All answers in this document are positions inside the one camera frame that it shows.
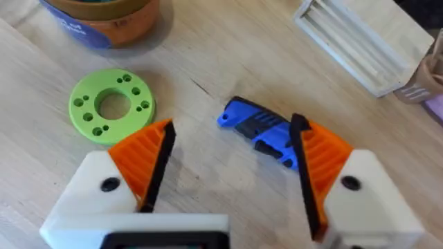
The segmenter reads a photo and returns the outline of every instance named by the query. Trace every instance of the wood grain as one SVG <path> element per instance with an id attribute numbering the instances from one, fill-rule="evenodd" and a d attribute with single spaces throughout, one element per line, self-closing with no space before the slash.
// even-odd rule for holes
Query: wood grain
<path id="1" fill-rule="evenodd" d="M 153 90 L 156 119 L 177 128 L 157 212 L 227 213 L 233 248 L 313 248 L 298 175 L 216 125 L 241 95 L 374 151 L 428 230 L 418 248 L 443 248 L 443 129 L 421 107 L 359 86 L 293 24 L 299 4 L 163 0 L 145 41 L 108 53 L 78 45 L 43 9 L 15 26 L 24 37 L 0 22 L 0 244 L 47 248 L 38 227 L 100 148 L 72 127 L 69 93 L 88 72 L 122 67 Z"/>

